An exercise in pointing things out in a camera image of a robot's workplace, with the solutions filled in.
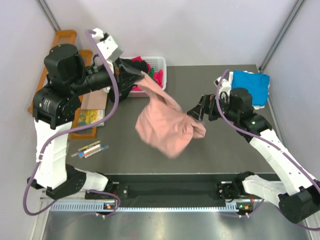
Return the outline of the pink t shirt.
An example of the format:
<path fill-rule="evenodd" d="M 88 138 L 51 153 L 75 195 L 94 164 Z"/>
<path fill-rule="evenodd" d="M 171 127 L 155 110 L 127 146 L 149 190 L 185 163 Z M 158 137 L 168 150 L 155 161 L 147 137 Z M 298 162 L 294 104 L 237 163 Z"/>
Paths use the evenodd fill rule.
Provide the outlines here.
<path fill-rule="evenodd" d="M 201 122 L 183 112 L 148 74 L 143 72 L 142 75 L 136 84 L 147 94 L 149 103 L 139 114 L 135 130 L 144 143 L 174 159 L 192 139 L 204 138 L 206 129 Z"/>

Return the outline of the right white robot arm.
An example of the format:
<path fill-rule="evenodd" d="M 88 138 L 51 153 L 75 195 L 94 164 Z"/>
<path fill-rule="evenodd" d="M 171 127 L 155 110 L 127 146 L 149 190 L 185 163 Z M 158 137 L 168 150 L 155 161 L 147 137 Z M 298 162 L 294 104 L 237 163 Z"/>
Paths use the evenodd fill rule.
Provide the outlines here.
<path fill-rule="evenodd" d="M 256 149 L 281 181 L 276 184 L 246 171 L 232 180 L 232 198 L 260 197 L 278 207 L 291 223 L 298 224 L 320 210 L 320 182 L 308 173 L 280 142 L 271 124 L 254 112 L 252 95 L 245 88 L 229 94 L 202 95 L 188 115 L 201 122 L 224 119 Z"/>

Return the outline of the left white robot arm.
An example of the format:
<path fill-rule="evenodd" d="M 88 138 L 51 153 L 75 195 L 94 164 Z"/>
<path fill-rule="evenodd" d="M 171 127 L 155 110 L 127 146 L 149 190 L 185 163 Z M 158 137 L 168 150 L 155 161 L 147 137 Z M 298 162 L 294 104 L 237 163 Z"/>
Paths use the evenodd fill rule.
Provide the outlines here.
<path fill-rule="evenodd" d="M 112 71 L 107 72 L 103 65 L 86 66 L 73 44 L 53 47 L 44 65 L 48 82 L 34 95 L 32 110 L 38 168 L 27 182 L 35 189 L 45 189 L 54 200 L 81 190 L 94 190 L 102 198 L 109 198 L 114 187 L 105 175 L 66 164 L 69 130 L 82 104 L 80 96 L 111 87 L 111 78 L 115 77 L 117 86 L 111 91 L 124 100 L 148 65 L 145 61 L 118 58 Z"/>

